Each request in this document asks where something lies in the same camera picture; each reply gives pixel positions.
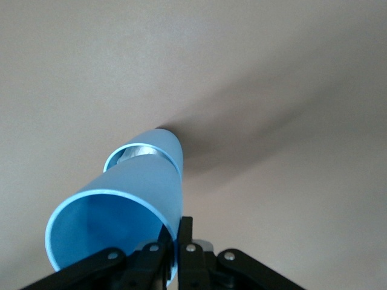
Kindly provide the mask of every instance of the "gray surface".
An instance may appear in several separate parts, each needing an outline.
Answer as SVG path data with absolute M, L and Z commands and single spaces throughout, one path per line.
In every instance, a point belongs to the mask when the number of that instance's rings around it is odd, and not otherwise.
M 51 273 L 54 208 L 163 126 L 183 143 L 196 238 L 308 289 L 386 289 L 386 12 L 2 1 L 1 288 Z

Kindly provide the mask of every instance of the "blue plastic cup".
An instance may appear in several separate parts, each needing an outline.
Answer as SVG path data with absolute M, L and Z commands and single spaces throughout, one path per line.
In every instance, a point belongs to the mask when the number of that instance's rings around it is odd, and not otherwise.
M 63 201 L 48 221 L 45 246 L 55 271 L 108 247 L 130 255 L 157 240 L 163 225 L 176 242 L 182 175 L 181 145 L 167 130 L 147 131 L 114 151 L 104 173 Z M 171 281 L 176 271 L 175 260 Z

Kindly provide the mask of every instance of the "screw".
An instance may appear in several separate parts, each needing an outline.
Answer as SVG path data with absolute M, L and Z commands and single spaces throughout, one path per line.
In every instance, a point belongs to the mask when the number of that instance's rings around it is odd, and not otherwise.
M 119 254 L 117 252 L 111 252 L 110 254 L 108 254 L 108 259 L 109 260 L 114 260 L 118 256 L 119 256 Z
M 226 252 L 226 253 L 224 253 L 224 258 L 228 261 L 234 261 L 235 255 L 231 252 Z
M 194 251 L 196 251 L 196 246 L 190 243 L 187 246 L 186 250 L 187 250 L 187 252 L 194 252 Z
M 149 250 L 150 250 L 151 252 L 156 252 L 156 251 L 158 251 L 158 249 L 159 249 L 158 245 L 151 245 L 151 246 L 149 247 Z

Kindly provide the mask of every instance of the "silver screw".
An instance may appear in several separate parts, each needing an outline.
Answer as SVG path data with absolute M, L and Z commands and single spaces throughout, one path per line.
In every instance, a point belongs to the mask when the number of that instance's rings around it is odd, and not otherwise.
M 158 245 L 151 245 L 151 246 L 149 247 L 149 250 L 150 250 L 151 252 L 156 252 L 156 251 L 158 251 L 158 249 L 159 249 Z
M 108 259 L 109 260 L 114 260 L 118 256 L 119 256 L 119 254 L 117 252 L 111 252 L 110 254 L 108 254 Z
M 190 243 L 187 246 L 186 250 L 187 250 L 187 252 L 194 252 L 194 251 L 196 251 L 196 246 Z
M 231 252 L 226 252 L 226 253 L 224 253 L 224 258 L 228 261 L 234 261 L 235 255 Z

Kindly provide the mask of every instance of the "blue cup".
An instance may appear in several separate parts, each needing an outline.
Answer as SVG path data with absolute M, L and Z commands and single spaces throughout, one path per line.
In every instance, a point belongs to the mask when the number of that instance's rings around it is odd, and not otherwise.
M 108 247 L 130 255 L 139 244 L 157 240 L 163 225 L 176 244 L 183 214 L 177 137 L 164 129 L 147 131 L 115 150 L 103 171 L 48 221 L 45 246 L 55 271 Z M 177 260 L 171 281 L 176 272 Z

